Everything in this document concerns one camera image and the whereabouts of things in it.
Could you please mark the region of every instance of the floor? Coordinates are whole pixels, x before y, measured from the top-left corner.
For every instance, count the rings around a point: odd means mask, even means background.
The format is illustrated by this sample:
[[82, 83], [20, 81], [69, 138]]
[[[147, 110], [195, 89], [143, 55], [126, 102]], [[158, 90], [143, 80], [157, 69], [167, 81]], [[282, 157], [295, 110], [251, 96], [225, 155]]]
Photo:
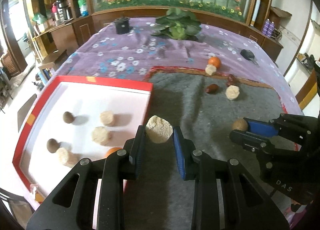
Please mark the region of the floor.
[[[28, 55], [26, 61], [29, 64], [34, 58]], [[33, 68], [23, 82], [12, 92], [13, 100], [9, 100], [4, 108], [5, 113], [0, 113], [0, 187], [17, 195], [23, 195], [21, 182], [12, 165], [13, 153], [18, 140], [17, 112], [23, 104], [33, 95], [38, 94], [35, 81], [37, 71]]]

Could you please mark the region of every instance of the purple bottle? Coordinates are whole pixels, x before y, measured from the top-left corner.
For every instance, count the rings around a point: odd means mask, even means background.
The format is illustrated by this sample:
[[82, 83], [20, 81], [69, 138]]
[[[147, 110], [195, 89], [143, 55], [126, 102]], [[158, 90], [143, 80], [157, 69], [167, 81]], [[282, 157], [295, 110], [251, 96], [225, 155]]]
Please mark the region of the purple bottle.
[[268, 28], [268, 31], [267, 31], [267, 37], [268, 37], [268, 38], [271, 37], [271, 35], [272, 35], [272, 33], [273, 33], [274, 30], [275, 30], [275, 23], [272, 22], [272, 23], [270, 23], [269, 28]]
[[267, 34], [267, 31], [268, 31], [269, 26], [270, 26], [270, 20], [267, 19], [267, 20], [264, 22], [264, 25], [263, 25], [263, 28], [262, 28], [262, 33], [263, 33], [264, 35]]

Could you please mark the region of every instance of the yellow strip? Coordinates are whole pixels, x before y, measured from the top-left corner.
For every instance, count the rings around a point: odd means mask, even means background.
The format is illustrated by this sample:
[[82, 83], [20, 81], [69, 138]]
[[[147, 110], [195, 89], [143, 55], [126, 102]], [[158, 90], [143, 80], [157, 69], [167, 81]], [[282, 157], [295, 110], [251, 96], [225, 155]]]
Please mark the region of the yellow strip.
[[303, 110], [311, 102], [311, 100], [315, 97], [316, 93], [317, 93], [317, 83], [313, 85], [310, 92], [306, 95], [305, 98], [303, 98], [303, 100], [299, 104], [299, 107], [301, 110]]
[[96, 78], [95, 77], [86, 77], [88, 82], [92, 82], [95, 83], [96, 82]]
[[28, 119], [27, 119], [27, 124], [28, 125], [33, 125], [33, 122], [35, 121], [36, 117], [33, 114], [30, 114]]

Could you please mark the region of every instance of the beige foam chunk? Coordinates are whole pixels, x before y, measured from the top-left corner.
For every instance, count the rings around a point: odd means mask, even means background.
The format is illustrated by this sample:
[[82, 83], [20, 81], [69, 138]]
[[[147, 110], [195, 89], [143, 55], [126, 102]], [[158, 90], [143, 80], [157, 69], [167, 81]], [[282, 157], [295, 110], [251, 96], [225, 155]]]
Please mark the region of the beige foam chunk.
[[58, 156], [59, 162], [64, 166], [72, 168], [78, 162], [76, 155], [68, 151], [66, 148], [59, 148], [56, 151], [56, 154]]
[[165, 143], [172, 135], [173, 129], [168, 121], [154, 115], [146, 125], [146, 133], [154, 143]]
[[235, 100], [240, 94], [240, 89], [237, 86], [229, 86], [226, 90], [226, 96], [229, 100]]
[[100, 121], [105, 126], [113, 126], [115, 124], [115, 116], [112, 111], [104, 111], [100, 114]]
[[111, 138], [111, 133], [103, 126], [93, 129], [91, 138], [95, 143], [106, 146]]
[[214, 65], [207, 65], [204, 71], [209, 75], [212, 76], [216, 71], [217, 68]]

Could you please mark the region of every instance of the leafy green vegetable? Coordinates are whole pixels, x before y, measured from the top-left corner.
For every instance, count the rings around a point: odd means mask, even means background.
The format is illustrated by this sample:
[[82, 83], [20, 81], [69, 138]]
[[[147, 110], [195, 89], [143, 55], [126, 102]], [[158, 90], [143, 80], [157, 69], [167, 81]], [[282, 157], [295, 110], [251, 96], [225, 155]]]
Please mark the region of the leafy green vegetable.
[[201, 31], [201, 23], [195, 14], [180, 8], [167, 10], [166, 16], [156, 18], [156, 23], [153, 35], [167, 35], [172, 39], [187, 39]]

